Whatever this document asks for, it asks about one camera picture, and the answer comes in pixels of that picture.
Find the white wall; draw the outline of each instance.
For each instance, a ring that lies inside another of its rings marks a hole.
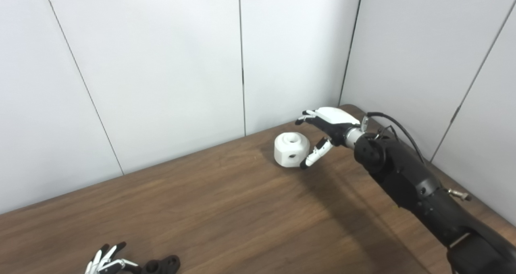
[[[359,0],[241,0],[246,131],[337,106]]]
[[[0,23],[0,213],[121,175],[48,0]]]
[[[361,0],[341,104],[393,116],[431,158],[512,2]]]
[[[0,0],[0,213],[243,136],[239,1]],[[337,105],[358,1],[241,0],[248,133]]]
[[[514,225],[515,60],[513,10],[433,160]]]
[[[125,173],[244,135],[238,0],[51,0]]]

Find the robotic arm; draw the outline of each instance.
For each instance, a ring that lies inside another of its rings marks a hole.
[[[418,156],[408,151],[396,136],[367,132],[372,116],[388,118],[407,135]],[[300,164],[306,169],[331,148],[345,146],[354,150],[360,163],[401,208],[417,219],[448,248],[448,261],[460,274],[516,274],[516,248],[501,235],[473,217],[453,198],[470,200],[467,193],[445,189],[426,167],[414,140],[396,120],[379,112],[368,113],[360,123],[338,108],[307,110],[295,124],[312,124],[328,137],[320,140]]]

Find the gray wall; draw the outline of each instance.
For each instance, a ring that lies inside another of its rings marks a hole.
[[[395,117],[426,158],[516,224],[515,16],[503,27],[514,1],[362,0],[341,104]]]

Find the robot finger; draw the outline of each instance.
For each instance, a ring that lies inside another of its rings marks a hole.
[[[89,274],[96,274],[96,269],[98,268],[98,263],[100,263],[102,259],[102,255],[105,253],[105,251],[109,248],[108,244],[105,244],[102,246],[100,250],[97,251],[92,261],[90,261],[91,266],[89,267]]]
[[[113,257],[118,253],[120,252],[120,250],[122,250],[125,246],[127,245],[127,243],[125,242],[121,242],[121,243],[118,243],[116,245],[114,245],[103,257],[102,259],[99,261],[98,263],[98,268],[101,268],[103,267],[104,265],[106,265],[107,263],[111,262],[111,260],[113,259]]]
[[[306,121],[306,123],[311,124],[311,120],[313,118],[315,118],[316,116],[317,115],[316,115],[316,113],[314,111],[311,111],[311,110],[303,111],[303,116],[299,117],[295,121],[295,125],[301,125],[305,121]]]
[[[330,149],[333,148],[331,140],[324,137],[314,147],[314,151],[308,154],[308,156],[299,164],[301,169],[306,169],[314,164],[317,160],[323,157]]]
[[[90,261],[88,265],[86,266],[86,271],[84,271],[84,274],[90,274],[90,270],[92,269],[93,261]]]
[[[133,274],[140,274],[141,268],[137,263],[126,259],[117,259],[98,269],[99,274],[115,274],[120,270],[126,270]]]

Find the wood grain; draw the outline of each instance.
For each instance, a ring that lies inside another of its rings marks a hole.
[[[128,245],[118,257],[177,254],[183,274],[449,272],[444,247],[351,150],[306,171],[278,166],[273,140],[285,131],[311,144],[323,136],[289,123],[3,214],[0,272],[83,273],[98,248],[120,241]],[[480,201],[463,205],[516,243],[516,229]]]

